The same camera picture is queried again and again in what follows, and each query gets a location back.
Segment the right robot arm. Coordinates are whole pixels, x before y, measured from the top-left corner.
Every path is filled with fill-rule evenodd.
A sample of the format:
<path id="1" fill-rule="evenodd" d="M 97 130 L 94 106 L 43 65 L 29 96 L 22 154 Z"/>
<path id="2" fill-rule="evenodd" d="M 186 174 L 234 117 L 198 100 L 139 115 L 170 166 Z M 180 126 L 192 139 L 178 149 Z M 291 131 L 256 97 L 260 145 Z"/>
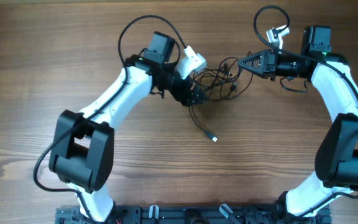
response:
<path id="1" fill-rule="evenodd" d="M 284 194 L 286 213 L 314 217 L 340 196 L 358 198 L 358 87 L 346 58 L 333 53 L 331 28 L 305 28 L 301 52 L 282 49 L 287 26 L 267 31 L 270 47 L 238 61 L 238 66 L 264 79 L 304 78 L 321 95 L 332 125 L 315 157 L 314 172 Z"/>

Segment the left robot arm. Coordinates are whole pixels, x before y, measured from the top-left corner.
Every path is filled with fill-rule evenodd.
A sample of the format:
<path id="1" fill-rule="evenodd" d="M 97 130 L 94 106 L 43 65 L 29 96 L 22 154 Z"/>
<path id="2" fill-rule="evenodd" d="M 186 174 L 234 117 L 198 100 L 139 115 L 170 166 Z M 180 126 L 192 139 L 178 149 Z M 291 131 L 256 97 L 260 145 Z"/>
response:
<path id="1" fill-rule="evenodd" d="M 106 181 L 114 159 L 114 134 L 125 117 L 143 98 L 157 88 L 169 91 L 184 106 L 202 103 L 206 96 L 195 87 L 191 73 L 207 66 L 205 58 L 190 46 L 171 63 L 177 42 L 160 32 L 149 46 L 125 59 L 117 80 L 92 104 L 75 113 L 65 110 L 57 120 L 49 169 L 76 194 L 79 206 L 71 218 L 57 223 L 112 222 L 114 200 Z"/>

